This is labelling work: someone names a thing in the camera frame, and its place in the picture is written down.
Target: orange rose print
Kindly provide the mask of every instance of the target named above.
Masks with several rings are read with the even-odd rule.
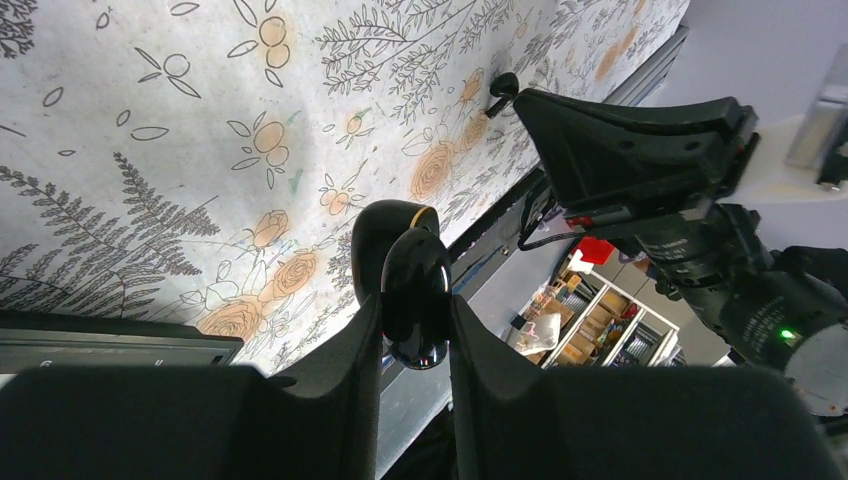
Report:
[[[317,257],[314,253],[301,253],[284,263],[274,278],[259,293],[260,302],[282,298],[295,293],[315,275]]]
[[[289,216],[284,210],[266,213],[253,230],[253,246],[265,248],[276,242],[288,231]]]
[[[568,55],[565,56],[565,64],[568,65],[569,67],[574,66],[574,54],[575,54],[574,47],[571,47],[568,50]]]
[[[639,3],[636,4],[636,11],[633,12],[633,15],[639,15],[639,12],[645,8],[645,3],[647,3],[647,0],[639,0]]]
[[[630,48],[630,45],[633,45],[633,41],[636,40],[637,33],[639,33],[639,26],[633,25],[633,28],[631,28],[630,31],[627,32],[627,35],[624,37],[624,40],[621,41],[621,53],[626,52],[627,49]]]
[[[251,144],[242,145],[241,151],[249,157],[235,163],[231,170],[239,171],[250,168],[263,159],[265,166],[265,181],[268,188],[273,189],[276,183],[276,175],[286,173],[283,169],[289,159],[289,148],[285,146],[286,127],[277,121],[266,121],[268,112],[262,112],[253,121],[253,128],[238,120],[228,120],[227,125],[233,129],[236,135],[245,140],[252,140]]]
[[[607,50],[607,53],[604,54],[604,58],[601,59],[598,71],[595,72],[595,80],[600,81],[606,78],[606,76],[612,71],[612,67],[615,66],[615,62],[622,53],[621,45],[619,43],[614,43],[609,50]]]
[[[486,134],[486,127],[488,125],[489,117],[485,113],[478,112],[477,115],[474,115],[462,131],[462,136],[459,137],[459,152],[465,153],[480,143],[480,140]]]
[[[272,85],[283,88],[283,82],[274,70],[283,68],[289,62],[289,58],[291,57],[291,49],[289,48],[289,45],[291,44],[292,37],[288,37],[287,40],[288,28],[286,27],[286,21],[283,20],[282,17],[273,15],[265,18],[261,23],[259,23],[256,12],[254,12],[253,8],[248,5],[248,2],[241,0],[233,3],[235,4],[238,13],[241,15],[242,20],[244,20],[244,23],[255,28],[259,34],[259,40],[262,42],[260,52],[262,52],[265,57],[264,67],[268,67],[263,67],[265,70],[265,78]],[[276,3],[276,0],[265,2],[265,13],[270,14]],[[238,58],[247,55],[259,47],[260,44],[256,40],[244,40],[230,50],[230,53],[227,54],[227,58]]]
[[[461,103],[465,105],[474,99],[477,95],[477,92],[480,91],[480,85],[483,83],[483,69],[478,68],[474,70],[468,80],[465,81],[465,88],[462,89],[462,93],[459,95],[459,101],[456,103]]]
[[[521,15],[520,12],[515,14],[515,17],[518,19],[518,27],[515,28],[515,38],[524,38],[524,35],[527,34],[527,18],[530,17],[532,11],[533,9],[531,8],[524,15]]]
[[[431,196],[445,183],[450,174],[451,162],[454,156],[454,146],[450,142],[442,142],[430,147],[421,158],[412,176],[412,196],[423,201]]]
[[[359,207],[356,202],[364,199],[365,195],[353,193],[356,189],[352,185],[353,182],[359,178],[359,174],[362,173],[362,167],[364,167],[366,163],[368,163],[367,158],[359,164],[359,169],[356,173],[345,180],[345,183],[342,184],[341,187],[336,186],[335,180],[333,180],[333,177],[330,176],[329,173],[324,174],[324,183],[326,185],[318,189],[319,192],[323,192],[318,203],[320,203],[322,207],[328,207],[327,210],[330,215],[347,213],[350,211],[351,207]]]
[[[250,340],[264,319],[262,302],[255,295],[243,295],[221,305],[197,323],[197,329],[206,335],[223,335]]]

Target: metal shelf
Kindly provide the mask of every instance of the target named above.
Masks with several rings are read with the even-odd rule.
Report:
[[[602,367],[608,367],[609,364],[611,364],[612,361],[615,360],[616,357],[618,357],[618,354],[621,353],[621,349],[624,348],[624,345],[627,343],[627,340],[636,332],[636,327],[638,327],[639,324],[642,323],[642,317],[644,316],[645,310],[639,309],[639,313],[637,313],[633,320],[630,321],[630,325],[627,326],[627,328],[624,330],[624,333],[621,335],[621,338],[618,339],[618,342],[616,342],[615,346],[612,347],[612,350],[610,351],[609,355],[607,355],[607,357],[601,363]]]
[[[603,286],[598,290],[598,293],[592,297],[589,304],[586,308],[583,309],[582,312],[576,317],[576,319],[568,326],[565,333],[560,336],[559,342],[557,342],[556,347],[554,347],[545,360],[542,362],[542,368],[548,368],[556,361],[559,357],[562,350],[566,345],[574,338],[574,335],[580,330],[580,327],[592,313],[592,311],[600,305],[601,299],[605,294],[610,291],[614,291],[618,295],[629,300],[632,304],[635,304],[639,307],[639,312],[633,318],[633,320],[627,325],[624,332],[621,335],[621,338],[616,341],[615,345],[613,345],[612,349],[609,351],[607,355],[605,355],[601,360],[600,364],[595,363],[595,365],[601,365],[603,367],[610,366],[613,362],[615,362],[616,358],[621,355],[625,346],[628,344],[634,336],[638,335],[642,342],[649,342],[651,344],[651,353],[650,358],[647,361],[647,366],[658,366],[664,365],[668,363],[672,357],[675,357],[676,353],[679,351],[678,348],[678,338],[680,328],[675,325],[673,322],[667,320],[665,317],[651,309],[650,307],[645,306],[642,302],[636,300],[632,295],[628,294],[624,290],[620,289],[618,286],[613,284],[611,281],[606,278],[596,274],[595,272],[589,272],[588,274],[584,273],[583,275],[591,275],[598,280],[600,280]],[[643,322],[643,319],[646,314],[650,313],[657,320],[665,323],[669,327],[668,333],[663,336],[660,336],[653,328],[650,328],[647,324]],[[653,339],[649,339],[645,337],[645,335],[639,335],[637,331],[640,329],[647,329],[647,331],[652,333]]]
[[[580,326],[583,325],[583,322],[585,322],[586,318],[589,317],[589,314],[592,312],[592,310],[594,310],[595,307],[597,307],[598,304],[601,303],[601,298],[603,298],[604,294],[606,294],[609,290],[609,285],[604,285],[603,287],[601,287],[600,290],[598,290],[598,294],[595,295],[594,298],[592,298],[592,301],[589,302],[589,305],[586,307],[586,309],[583,310],[583,312],[580,314],[580,316],[577,317],[576,320],[574,320],[574,323],[571,324],[571,326],[566,331],[565,335],[560,338],[556,347],[551,350],[551,353],[548,355],[545,361],[542,362],[542,368],[548,368],[554,362],[554,360],[556,360],[559,354],[562,353],[562,349],[565,348],[566,345],[568,345],[568,342],[571,341],[571,339],[580,329]]]

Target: botanical line drawing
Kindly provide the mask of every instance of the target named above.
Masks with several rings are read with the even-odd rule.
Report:
[[[30,15],[38,8],[36,0],[0,0],[0,48],[3,58],[26,55],[34,44],[30,37],[35,26]]]
[[[119,128],[123,127],[130,121],[131,112],[129,110],[124,110],[118,114],[115,118],[115,125]],[[162,138],[170,132],[170,129],[165,127],[138,127],[134,128],[132,132],[130,132],[130,137],[133,140],[138,140],[139,142],[147,142],[150,140],[156,140],[158,138]]]
[[[350,120],[345,124],[345,133],[338,140],[336,140],[336,145],[347,142],[345,145],[345,150],[349,149],[353,144],[353,140],[358,137],[366,137],[374,131],[374,127],[362,129],[362,124],[365,120],[365,115],[371,111],[371,107],[366,108],[365,110],[361,110],[353,114],[350,117]],[[336,128],[336,125],[331,123],[325,126],[322,131],[324,133],[331,132]]]
[[[595,7],[606,5],[612,3],[610,7],[602,6],[593,14],[587,14],[590,9],[594,9]],[[628,11],[632,5],[632,2],[628,1],[619,1],[619,2],[602,2],[601,0],[564,0],[560,2],[560,5],[556,11],[555,16],[550,20],[549,26],[551,27],[550,32],[545,34],[538,34],[534,36],[527,43],[524,49],[524,54],[522,57],[516,62],[514,71],[516,73],[524,72],[527,68],[531,66],[538,65],[543,59],[548,56],[548,53],[551,49],[560,48],[563,44],[570,42],[574,35],[580,30],[580,27],[583,25],[584,20],[592,19],[591,29],[597,35],[603,35],[607,31],[607,25],[612,21],[621,21],[624,16],[628,14]],[[643,10],[645,5],[645,1],[640,0],[635,4],[634,10],[630,12],[630,14],[635,18],[639,16],[641,11]],[[669,21],[665,17],[661,20],[658,20],[657,23],[659,25],[656,29],[654,29],[651,33],[654,35],[658,35],[659,32],[663,31],[665,26],[668,25]],[[642,35],[645,36],[646,40],[650,37],[650,33],[646,34],[647,31],[643,31]],[[589,39],[588,34],[584,36],[584,42],[586,43],[595,43],[596,45],[601,43],[596,38],[592,40]],[[615,63],[615,59],[617,59],[624,52],[629,52],[628,48],[630,45],[639,44],[639,42],[634,42],[631,40],[625,40],[628,46],[624,45],[613,45],[615,48],[610,48],[607,50],[607,54],[609,57],[606,61],[602,61],[600,67],[604,67],[602,70],[606,70],[608,72],[611,65]],[[651,40],[647,40],[644,42],[646,44],[651,44]],[[592,52],[593,49],[589,45],[584,45],[585,51]],[[601,71],[600,77],[605,77],[606,74]]]
[[[348,220],[341,226],[337,227],[334,230],[333,235],[347,227],[351,220]],[[296,354],[301,354],[304,348],[318,342],[327,322],[331,318],[340,315],[356,301],[356,296],[353,291],[353,273],[350,263],[351,237],[352,229],[347,228],[345,233],[339,236],[335,241],[336,253],[327,262],[326,275],[330,277],[330,283],[333,287],[335,287],[336,291],[340,292],[338,299],[333,304],[327,305],[322,309],[316,321],[312,323],[300,341],[294,345],[294,342],[286,341],[282,345],[273,359],[275,368],[286,368],[297,359],[297,357],[295,357]]]
[[[103,12],[97,17],[97,23],[94,25],[95,30],[103,30],[109,26],[109,12]]]
[[[118,114],[118,117],[115,119],[115,125],[119,127],[123,127],[130,121],[131,112],[129,110],[124,110]]]
[[[400,97],[391,116],[402,124],[429,111],[427,101],[440,84],[454,46],[466,52],[475,48],[487,31],[503,25],[514,0],[377,0],[370,9],[362,5],[337,27],[324,27],[316,37],[326,56],[322,60],[329,93],[349,95],[371,91],[373,83],[394,82],[389,93]]]
[[[266,0],[265,13],[270,14],[276,3],[276,0]],[[259,35],[259,41],[264,46],[265,78],[271,85],[283,88],[283,82],[280,80],[277,71],[285,67],[291,59],[291,48],[286,43],[286,35],[288,33],[286,21],[278,15],[271,15],[259,23],[256,13],[254,13],[253,9],[250,8],[250,5],[245,0],[233,0],[233,4],[236,6],[236,10],[238,10],[244,23],[256,29]],[[227,57],[238,58],[247,55],[259,46],[260,44],[256,40],[245,40],[233,47],[227,53]]]
[[[316,340],[327,319],[341,311],[337,307],[325,309],[300,342],[289,348],[291,339],[286,334],[302,331],[302,326],[311,322],[304,314],[314,304],[317,292],[305,292],[310,290],[309,285],[319,274],[323,262],[320,252],[339,242],[347,242],[338,248],[349,251],[353,218],[308,248],[298,248],[300,242],[286,238],[291,220],[285,210],[272,210],[262,215],[255,228],[241,232],[242,238],[236,243],[194,242],[229,247],[237,257],[220,262],[214,283],[182,293],[178,300],[154,313],[152,318],[179,323],[197,319],[197,328],[203,333],[241,337],[246,342],[242,350],[246,358],[254,358],[281,339],[286,345],[280,351],[287,355],[301,351]],[[346,233],[338,236],[340,231]],[[250,271],[242,277],[235,272],[246,271],[238,268],[244,262],[250,266]],[[351,291],[350,296],[343,295],[345,305],[350,305],[353,298],[349,265],[350,259],[338,251],[329,259],[328,274],[336,275],[334,285]]]
[[[482,187],[487,185],[497,174],[498,167],[491,166],[478,174],[470,187],[454,193],[448,202],[447,208],[439,212],[441,228],[446,230],[451,223],[462,218],[475,205],[488,206],[489,194],[483,193]]]
[[[0,166],[0,182],[31,197],[44,225],[62,241],[25,272],[18,267],[40,245],[23,245],[0,260],[0,308],[139,319],[159,291],[154,285],[171,275],[201,273],[185,258],[183,238],[219,232],[205,208],[215,197],[189,211],[157,195],[123,155],[115,153],[114,161],[128,211],[108,220],[82,197],[72,199],[52,183]]]
[[[182,80],[188,71],[191,69],[191,62],[186,59],[185,55],[181,53],[172,53],[165,57],[165,61],[162,62],[162,65],[159,65],[149,53],[145,52],[141,48],[135,47],[135,51],[141,55],[141,58],[144,59],[147,63],[153,66],[156,69],[153,73],[148,73],[147,75],[141,77],[138,80],[138,83],[144,83],[150,80],[154,80],[165,74],[165,78],[171,82],[177,90],[188,95],[189,97],[200,98],[200,94],[197,93],[197,90],[194,89],[191,85]]]
[[[644,1],[640,1],[636,5],[636,14],[642,11],[645,5]],[[676,11],[671,19],[666,17],[660,17],[650,23],[649,26],[645,25],[647,28],[640,29],[639,38],[633,41],[629,48],[626,48],[625,56],[628,60],[632,59],[636,55],[643,55],[646,53],[648,48],[651,45],[654,45],[657,41],[657,37],[663,34],[666,31],[667,25],[669,23],[676,22],[680,16],[683,15],[682,5],[676,5]]]
[[[26,135],[24,135],[23,133],[21,133],[21,132],[19,132],[19,131],[15,130],[15,129],[13,129],[13,128],[9,128],[9,127],[7,127],[7,126],[5,126],[5,125],[0,125],[0,130],[6,130],[6,131],[7,131],[7,132],[9,132],[9,133],[14,133],[15,135],[18,135],[18,136],[21,136],[21,137],[26,138]]]
[[[147,142],[149,140],[156,140],[157,138],[164,137],[170,130],[165,127],[139,127],[134,128],[130,133],[130,136],[133,140],[138,140],[139,142]]]
[[[59,100],[62,99],[62,95],[65,94],[65,87],[54,88],[47,95],[44,96],[44,100],[41,101],[41,104],[44,105],[45,108],[52,107],[59,103]]]
[[[515,14],[515,17],[518,19],[518,26],[515,27],[515,38],[522,39],[527,34],[527,19],[530,18],[530,14],[532,13],[533,8],[531,7],[524,15],[521,15],[520,12]]]
[[[182,17],[183,15],[188,15],[189,13],[197,10],[200,7],[197,3],[194,2],[180,2],[173,7],[171,7],[171,15],[175,17]]]
[[[283,144],[286,127],[278,121],[266,121],[265,116],[267,113],[267,111],[260,113],[253,121],[252,128],[249,128],[238,120],[227,121],[227,125],[230,126],[236,135],[253,140],[252,147],[241,147],[241,150],[250,155],[250,157],[239,160],[230,169],[236,171],[244,170],[264,160],[267,165],[265,169],[265,181],[268,188],[273,189],[276,184],[276,175],[282,175],[286,172],[283,170],[283,165],[289,159],[289,149]]]
[[[353,187],[353,183],[359,178],[359,174],[362,173],[362,167],[368,163],[368,159],[362,161],[359,164],[359,168],[356,170],[356,173],[351,175],[341,186],[336,186],[335,180],[330,176],[329,173],[324,174],[324,183],[325,186],[318,189],[321,192],[321,199],[318,203],[321,204],[322,207],[327,208],[327,212],[330,215],[336,216],[343,213],[347,213],[350,211],[351,207],[353,208],[362,208],[357,202],[361,202],[365,199],[365,195],[359,193],[353,193],[356,188]]]
[[[402,148],[410,157],[417,157],[410,193],[419,202],[439,203],[452,190],[462,177],[457,166],[463,162],[466,154],[485,137],[489,117],[482,110],[466,112],[480,91],[483,80],[482,68],[475,69],[464,88],[460,91],[456,105],[460,108],[446,108],[442,119],[435,129],[427,127],[411,137]]]

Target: white wall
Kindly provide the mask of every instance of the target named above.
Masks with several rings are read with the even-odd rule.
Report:
[[[651,103],[734,96],[768,124],[807,110],[837,48],[848,43],[848,2],[691,0],[684,23],[689,37]],[[762,215],[759,233],[769,248],[848,247],[848,223],[837,220],[848,201],[747,206]]]

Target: shelving unit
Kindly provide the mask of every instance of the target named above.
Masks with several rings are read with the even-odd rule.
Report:
[[[574,315],[560,330],[559,341],[556,346],[545,354],[537,354],[537,357],[531,358],[531,356],[528,359],[534,361],[536,358],[541,358],[535,363],[542,368],[549,368],[557,364],[566,348],[572,349],[566,353],[566,358],[571,358],[569,355],[571,355],[572,351],[579,351],[579,349],[573,346],[569,347],[572,344],[572,340],[575,339],[576,335],[581,335],[582,331],[591,330],[591,328],[586,327],[586,322],[592,315],[596,314],[595,312],[600,312],[602,316],[612,315],[615,317],[616,314],[614,312],[611,313],[609,307],[602,305],[603,299],[614,298],[625,299],[628,302],[624,310],[630,309],[635,305],[638,311],[632,318],[624,320],[619,318],[619,322],[629,322],[624,327],[621,336],[613,344],[604,344],[603,350],[594,359],[583,359],[582,363],[578,362],[580,365],[608,367],[633,364],[643,366],[685,364],[678,344],[680,329],[677,325],[600,275],[591,272],[588,274],[581,273],[580,275],[583,279],[581,282],[582,288],[575,289],[575,291],[569,293],[560,302],[562,305],[571,308],[574,311]],[[592,287],[586,286],[585,280],[587,276],[593,276],[599,280],[602,285],[601,288],[597,289],[596,292],[590,292],[589,290]],[[608,296],[610,293],[614,293],[615,296]],[[534,301],[538,303],[539,298],[547,299],[549,297],[551,297],[551,292],[549,289],[546,289],[544,294],[537,296]],[[623,315],[624,310],[619,312],[619,315]],[[664,323],[668,327],[668,331],[665,334],[661,334],[645,323],[644,318],[647,314]],[[597,329],[597,322],[594,323],[594,328]]]

